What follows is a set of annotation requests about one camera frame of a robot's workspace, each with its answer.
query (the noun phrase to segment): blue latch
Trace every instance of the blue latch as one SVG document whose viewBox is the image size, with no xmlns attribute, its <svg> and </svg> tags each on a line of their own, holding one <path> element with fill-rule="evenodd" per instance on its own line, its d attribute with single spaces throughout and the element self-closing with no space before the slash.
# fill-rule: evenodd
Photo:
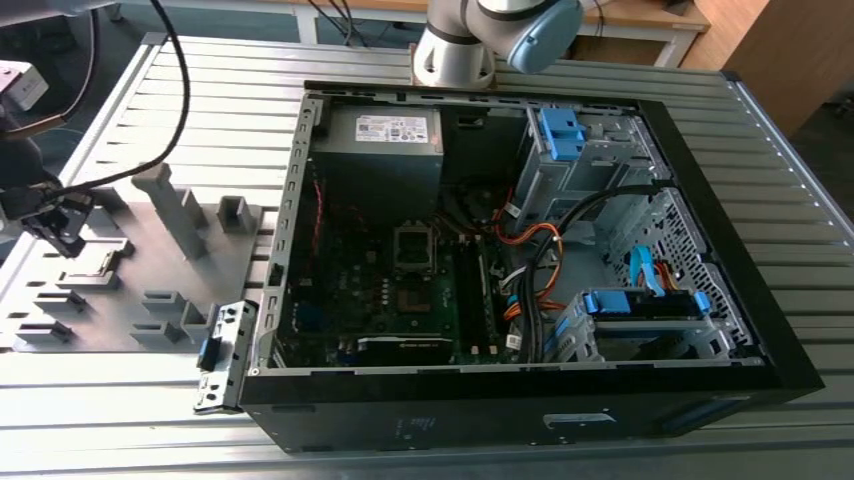
<svg viewBox="0 0 854 480">
<path fill-rule="evenodd" d="M 706 292 L 694 292 L 694 301 L 697 302 L 697 306 L 699 307 L 702 314 L 709 315 L 709 312 L 711 312 L 711 302 L 709 301 L 709 295 L 706 295 Z"/>
<path fill-rule="evenodd" d="M 584 150 L 584 126 L 578 123 L 575 111 L 570 108 L 543 108 L 540 125 L 551 148 L 551 158 L 559 162 L 572 162 Z"/>
<path fill-rule="evenodd" d="M 622 290 L 595 290 L 591 292 L 599 304 L 599 313 L 631 313 L 628 295 Z"/>
<path fill-rule="evenodd" d="M 548 353 L 551 349 L 555 348 L 555 346 L 558 345 L 558 339 L 560 338 L 560 335 L 563 335 L 563 332 L 567 328 L 570 328 L 570 319 L 567 317 L 563 317 L 560 323 L 558 323 L 555 331 L 548 336 L 548 340 L 546 340 L 546 344 L 543 345 L 544 353 Z"/>
<path fill-rule="evenodd" d="M 591 294 L 584 294 L 584 306 L 587 307 L 587 313 L 592 314 L 599 311 L 599 305 L 596 304 L 596 299 Z"/>
</svg>

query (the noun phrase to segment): cable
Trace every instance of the cable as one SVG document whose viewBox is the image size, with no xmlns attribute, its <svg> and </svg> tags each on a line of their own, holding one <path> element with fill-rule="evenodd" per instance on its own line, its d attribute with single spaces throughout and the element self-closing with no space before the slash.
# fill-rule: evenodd
<svg viewBox="0 0 854 480">
<path fill-rule="evenodd" d="M 347 16 L 347 14 L 342 11 L 340 7 L 338 6 L 338 3 L 335 3 L 335 0 L 328 0 L 330 1 L 330 5 L 332 5 L 332 7 L 335 7 L 335 10 L 338 11 L 338 14 L 342 16 L 342 20 L 344 22 L 347 22 L 347 35 L 344 35 L 344 45 L 347 45 L 348 47 L 352 47 L 351 43 L 350 43 L 350 39 L 352 38 L 352 19 Z"/>
<path fill-rule="evenodd" d="M 596 19 L 596 32 L 594 36 L 603 37 L 604 36 L 604 11 L 602 10 L 602 4 L 599 0 L 592 0 L 592 3 L 596 4 L 596 10 L 599 11 L 599 18 Z"/>
<path fill-rule="evenodd" d="M 332 17 L 330 17 L 326 12 L 323 11 L 323 9 L 318 6 L 318 4 L 315 3 L 315 0 L 308 0 L 308 3 L 311 4 L 312 7 L 315 7 L 315 10 L 318 11 L 318 13 L 320 14 L 320 16 L 323 18 L 326 18 L 326 20 L 332 24 L 332 26 L 335 27 L 335 29 L 338 30 L 338 33 L 342 34 L 343 37 L 347 37 L 347 32 L 344 31 L 343 27 L 340 26 L 340 24 L 332 19 Z"/>
<path fill-rule="evenodd" d="M 68 195 L 69 193 L 85 192 L 96 187 L 100 187 L 101 185 L 107 185 L 115 182 L 116 180 L 121 180 L 123 178 L 131 177 L 137 173 L 144 172 L 145 170 L 156 167 L 159 164 L 163 163 L 165 158 L 172 153 L 172 150 L 175 150 L 175 147 L 177 146 L 177 142 L 181 138 L 181 134 L 184 133 L 184 127 L 187 125 L 187 116 L 189 115 L 189 95 L 191 95 L 189 69 L 187 68 L 187 59 L 184 58 L 184 49 L 181 48 L 181 44 L 177 39 L 177 32 L 175 31 L 175 27 L 172 26 L 169 17 L 165 13 L 163 5 L 160 4 L 160 0 L 149 0 L 149 1 L 151 1 L 151 6 L 153 7 L 155 11 L 157 12 L 157 16 L 160 17 L 160 21 L 163 22 L 163 28 L 165 28 L 169 40 L 172 41 L 172 46 L 175 47 L 175 56 L 177 57 L 177 66 L 181 71 L 181 87 L 183 87 L 181 88 L 181 96 L 183 96 L 181 111 L 177 117 L 177 124 L 175 125 L 175 132 L 172 133 L 172 138 L 165 148 L 163 149 L 163 152 L 160 153 L 160 155 L 157 155 L 148 162 L 141 163 L 136 167 L 123 172 L 108 175 L 104 178 L 91 180 L 88 182 L 83 182 L 77 185 L 72 185 L 65 188 L 60 188 L 59 190 L 51 192 L 51 194 L 45 198 L 45 201 L 53 200 L 64 195 Z"/>
<path fill-rule="evenodd" d="M 356 36 L 359 37 L 359 42 L 362 42 L 362 46 L 367 47 L 368 42 L 364 41 L 364 36 L 362 35 L 362 32 L 356 28 L 356 25 L 352 21 L 352 12 L 350 10 L 350 4 L 347 3 L 347 0 L 342 0 L 342 4 L 344 5 L 344 10 L 347 11 L 347 22 L 350 23 L 350 28 L 352 28 L 354 32 L 356 33 Z"/>
<path fill-rule="evenodd" d="M 89 66 L 85 72 L 85 78 L 83 80 L 83 85 L 80 87 L 80 91 L 77 92 L 77 97 L 71 102 L 71 105 L 65 109 L 65 111 L 57 115 L 53 115 L 43 120 L 39 120 L 29 125 L 15 128 L 7 132 L 0 133 L 0 140 L 5 141 L 16 141 L 24 140 L 40 133 L 47 132 L 52 128 L 61 127 L 68 123 L 71 117 L 73 117 L 77 110 L 83 105 L 83 99 L 89 94 L 89 90 L 92 90 L 92 77 L 95 76 L 95 71 L 97 70 L 97 64 L 100 59 L 100 45 L 101 45 L 101 28 L 97 17 L 97 10 L 89 11 Z"/>
</svg>

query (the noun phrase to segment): case sticker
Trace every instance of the case sticker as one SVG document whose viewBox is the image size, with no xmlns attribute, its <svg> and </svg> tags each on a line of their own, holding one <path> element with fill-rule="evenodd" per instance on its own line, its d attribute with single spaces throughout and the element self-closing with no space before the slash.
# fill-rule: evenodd
<svg viewBox="0 0 854 480">
<path fill-rule="evenodd" d="M 424 117 L 362 115 L 356 118 L 356 142 L 427 143 Z"/>
</svg>

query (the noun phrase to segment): metal frame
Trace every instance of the metal frame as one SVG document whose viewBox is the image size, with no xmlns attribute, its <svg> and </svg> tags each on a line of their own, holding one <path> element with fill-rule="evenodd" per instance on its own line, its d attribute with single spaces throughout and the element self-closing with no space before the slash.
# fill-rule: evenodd
<svg viewBox="0 0 854 480">
<path fill-rule="evenodd" d="M 192 120 L 191 115 L 195 126 L 189 129 L 196 136 L 193 142 L 179 146 L 172 166 L 192 169 L 193 178 L 208 185 L 203 189 L 214 188 L 209 187 L 214 183 L 223 192 L 242 187 L 247 198 L 252 196 L 258 204 L 271 207 L 279 202 L 280 190 L 270 190 L 260 173 L 259 186 L 247 189 L 235 181 L 234 172 L 250 163 L 256 172 L 270 175 L 274 165 L 283 168 L 287 151 L 270 150 L 270 144 L 260 143 L 251 150 L 254 157 L 248 157 L 248 143 L 266 142 L 266 135 L 247 138 L 234 147 L 222 144 L 231 142 L 234 133 L 279 132 L 288 128 L 296 112 L 284 108 L 288 102 L 283 100 L 302 97 L 303 79 L 407 84 L 408 52 L 192 37 L 183 37 L 183 44 L 185 49 L 193 49 L 188 53 L 196 62 L 191 78 L 196 86 L 205 88 L 193 89 L 199 101 L 192 109 L 199 116 Z M 163 47 L 159 59 L 144 70 L 140 62 L 151 48 L 144 47 L 143 54 L 135 56 L 123 82 L 141 75 L 147 81 L 140 88 L 153 88 L 157 82 L 161 96 L 175 95 L 169 91 L 180 89 L 165 88 L 180 86 L 171 46 Z M 214 65 L 227 65 L 228 69 Z M 299 456 L 282 452 L 248 415 L 192 415 L 189 407 L 199 384 L 196 355 L 5 353 L 0 355 L 4 367 L 0 384 L 5 387 L 0 389 L 0 403 L 20 408 L 5 409 L 5 415 L 0 415 L 4 472 L 117 476 L 180 470 L 187 475 L 209 477 L 216 470 L 226 477 L 278 479 L 283 470 L 295 478 L 314 478 L 318 469 L 334 469 L 340 475 L 356 474 L 356 469 L 366 474 L 388 475 L 388 468 L 407 468 L 398 470 L 406 474 L 416 467 L 419 474 L 430 478 L 490 475 L 500 480 L 586 474 L 591 478 L 654 480 L 685 476 L 690 471 L 698 480 L 711 480 L 721 476 L 721 465 L 738 464 L 739 468 L 727 472 L 731 480 L 850 475 L 853 249 L 842 244 L 847 234 L 838 224 L 827 225 L 831 218 L 825 212 L 838 215 L 838 209 L 825 204 L 819 196 L 810 196 L 809 188 L 799 188 L 805 182 L 789 171 L 809 170 L 802 160 L 787 149 L 778 152 L 774 142 L 766 140 L 773 137 L 762 130 L 761 109 L 739 100 L 735 83 L 714 72 L 562 61 L 546 75 L 526 77 L 503 68 L 498 75 L 500 90 L 606 94 L 666 103 L 798 339 L 822 373 L 826 389 L 774 410 L 739 413 L 678 439 Z M 137 91 L 125 88 L 123 94 L 133 96 Z M 264 100 L 258 100 L 260 95 L 267 95 Z M 131 120 L 125 128 L 161 126 L 163 132 L 148 137 L 157 140 L 171 132 L 173 117 L 163 111 L 163 103 L 144 98 L 148 96 L 137 95 L 132 112 L 139 115 L 125 117 Z M 226 101 L 216 103 L 222 97 Z M 116 99 L 111 100 L 104 107 L 107 113 L 101 110 L 99 118 L 112 115 Z M 205 123 L 208 117 L 220 115 L 242 121 L 234 123 L 232 130 L 216 130 L 216 135 L 200 137 L 200 131 L 218 128 Z M 117 137 L 112 131 L 100 134 L 89 131 L 85 138 L 87 144 L 96 142 L 100 149 Z M 137 161 L 151 148 L 141 144 L 132 146 L 132 150 L 107 151 L 129 152 L 133 160 L 128 161 Z M 93 166 L 100 156 L 99 149 L 80 148 L 68 175 L 81 163 Z M 232 178 L 222 176 L 223 165 L 236 168 L 231 170 Z M 270 228 L 275 220 L 268 208 L 262 228 Z M 774 237 L 774 243 L 766 241 L 769 237 Z M 19 242 L 16 254 L 0 270 L 0 285 L 17 281 L 29 248 L 21 246 L 25 242 L 27 239 Z M 259 246 L 256 255 L 267 254 L 268 248 Z M 255 285 L 266 277 L 266 269 L 259 267 L 254 266 L 247 277 L 246 294 L 255 300 L 260 299 Z"/>
</svg>

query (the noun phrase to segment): aluminum table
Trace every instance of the aluminum table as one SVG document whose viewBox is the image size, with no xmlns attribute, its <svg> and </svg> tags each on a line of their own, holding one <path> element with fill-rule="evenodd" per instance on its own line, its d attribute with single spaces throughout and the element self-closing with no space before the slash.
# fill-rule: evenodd
<svg viewBox="0 0 854 480">
<path fill-rule="evenodd" d="M 246 283 L 246 296 L 258 299 L 303 81 L 407 84 L 410 55 L 211 38 L 183 42 L 193 99 L 168 160 L 172 178 L 192 187 L 200 203 L 238 194 L 264 206 Z M 65 184 L 95 175 L 104 164 L 132 165 L 159 152 L 180 106 L 176 65 L 171 45 L 139 48 L 63 171 Z M 579 62 L 560 62 L 536 76 L 502 64 L 498 84 L 503 90 L 666 103 L 826 389 L 675 439 L 288 456 L 247 416 L 192 415 L 195 355 L 7 353 L 0 355 L 0 472 L 375 478 L 375 469 L 392 468 L 412 478 L 849 477 L 854 230 L 743 85 L 714 72 Z M 21 281 L 32 251 L 32 241 L 23 239 L 0 271 L 0 301 Z"/>
</svg>

